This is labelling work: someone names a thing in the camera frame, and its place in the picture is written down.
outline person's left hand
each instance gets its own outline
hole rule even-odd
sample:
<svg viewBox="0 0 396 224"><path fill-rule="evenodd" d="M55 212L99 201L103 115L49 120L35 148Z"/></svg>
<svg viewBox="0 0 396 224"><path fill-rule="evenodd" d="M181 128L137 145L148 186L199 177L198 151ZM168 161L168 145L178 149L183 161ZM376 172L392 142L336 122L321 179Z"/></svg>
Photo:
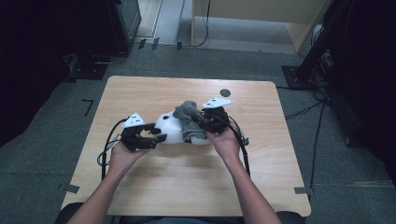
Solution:
<svg viewBox="0 0 396 224"><path fill-rule="evenodd" d="M134 166L134 163L148 152L149 149L131 152L122 142L118 142L111 149L110 167L107 174L124 176Z"/></svg>

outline wooden table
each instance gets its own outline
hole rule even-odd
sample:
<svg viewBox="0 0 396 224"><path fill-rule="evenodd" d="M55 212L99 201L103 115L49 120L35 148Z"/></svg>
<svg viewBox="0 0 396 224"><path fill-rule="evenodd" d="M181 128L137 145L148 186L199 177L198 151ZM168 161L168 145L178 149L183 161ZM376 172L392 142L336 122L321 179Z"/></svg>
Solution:
<svg viewBox="0 0 396 224"><path fill-rule="evenodd" d="M213 0L209 17L285 22L296 52L301 52L332 0ZM193 0L191 44L194 45L195 17L206 17L208 0Z"/></svg>
<svg viewBox="0 0 396 224"><path fill-rule="evenodd" d="M276 86L266 81L166 77L111 77L96 111L63 207L85 202L101 180L96 158L111 128L134 112L146 123L161 113L193 100L198 108L220 90L231 92L234 105L225 110L236 119L247 146L251 178L276 211L303 217L311 209ZM233 181L213 146L159 144L122 179L109 215L117 216L242 216Z"/></svg>

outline gray carpet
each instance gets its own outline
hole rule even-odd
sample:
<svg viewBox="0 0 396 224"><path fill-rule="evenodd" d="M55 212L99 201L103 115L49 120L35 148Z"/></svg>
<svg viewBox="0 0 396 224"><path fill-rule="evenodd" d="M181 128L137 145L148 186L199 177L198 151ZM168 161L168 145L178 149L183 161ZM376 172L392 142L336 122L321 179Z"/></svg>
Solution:
<svg viewBox="0 0 396 224"><path fill-rule="evenodd" d="M104 80L61 83L28 130L1 148L0 223L53 223L110 76L194 77L273 81L286 86L281 65L299 65L304 56L159 46L133 48L111 64ZM278 90L285 115L317 102L311 91ZM89 102L94 100L85 117ZM306 186L320 106L288 120ZM317 163L306 223L394 223L396 191L383 163L365 148L345 146L343 128L330 105L323 111Z"/></svg>

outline forearm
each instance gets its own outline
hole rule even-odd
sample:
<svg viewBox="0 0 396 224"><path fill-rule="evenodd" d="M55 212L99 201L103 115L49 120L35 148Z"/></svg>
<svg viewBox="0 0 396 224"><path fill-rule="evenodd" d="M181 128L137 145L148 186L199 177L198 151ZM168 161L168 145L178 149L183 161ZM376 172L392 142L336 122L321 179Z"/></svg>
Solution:
<svg viewBox="0 0 396 224"><path fill-rule="evenodd" d="M108 207L122 176L107 175L68 223L104 223Z"/></svg>
<svg viewBox="0 0 396 224"><path fill-rule="evenodd" d="M238 159L224 161L229 170L246 223L280 223L274 209L262 196Z"/></svg>

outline hand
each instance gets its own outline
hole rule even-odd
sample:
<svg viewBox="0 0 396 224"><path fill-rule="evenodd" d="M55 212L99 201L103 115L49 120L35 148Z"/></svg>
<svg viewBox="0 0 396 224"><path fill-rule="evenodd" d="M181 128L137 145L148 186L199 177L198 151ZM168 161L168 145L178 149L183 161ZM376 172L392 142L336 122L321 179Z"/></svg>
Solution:
<svg viewBox="0 0 396 224"><path fill-rule="evenodd" d="M206 136L212 140L216 151L219 153L224 162L239 160L239 143L233 131L226 128L221 134L206 132Z"/></svg>
<svg viewBox="0 0 396 224"><path fill-rule="evenodd" d="M148 152L149 149L141 149L131 152L122 142L118 142L111 149L108 175L124 176L134 166L134 163Z"/></svg>

